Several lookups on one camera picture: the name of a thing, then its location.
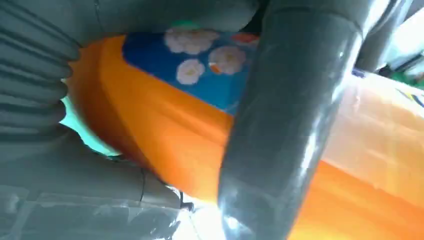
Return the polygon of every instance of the green fabric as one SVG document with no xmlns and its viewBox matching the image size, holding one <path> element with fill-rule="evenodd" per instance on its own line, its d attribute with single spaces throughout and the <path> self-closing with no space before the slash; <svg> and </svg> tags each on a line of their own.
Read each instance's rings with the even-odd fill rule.
<svg viewBox="0 0 424 240">
<path fill-rule="evenodd" d="M 62 99 L 66 107 L 66 116 L 60 122 L 61 124 L 75 130 L 84 141 L 84 143 L 96 152 L 106 156 L 120 155 L 118 151 L 100 140 L 83 122 L 74 109 L 73 104 L 68 97 Z"/>
</svg>

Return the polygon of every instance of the white flower print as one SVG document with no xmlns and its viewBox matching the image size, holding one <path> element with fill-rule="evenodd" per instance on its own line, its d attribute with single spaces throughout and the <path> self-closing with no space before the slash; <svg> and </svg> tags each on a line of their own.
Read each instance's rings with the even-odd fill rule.
<svg viewBox="0 0 424 240">
<path fill-rule="evenodd" d="M 220 35 L 210 30 L 172 28 L 165 33 L 165 44 L 173 53 L 197 55 L 207 51 Z"/>
<path fill-rule="evenodd" d="M 176 80 L 183 85 L 193 85 L 205 72 L 205 66 L 197 59 L 187 59 L 177 68 Z"/>
<path fill-rule="evenodd" d="M 222 46 L 209 55 L 209 67 L 216 74 L 233 75 L 243 68 L 246 53 L 236 46 Z"/>
</svg>

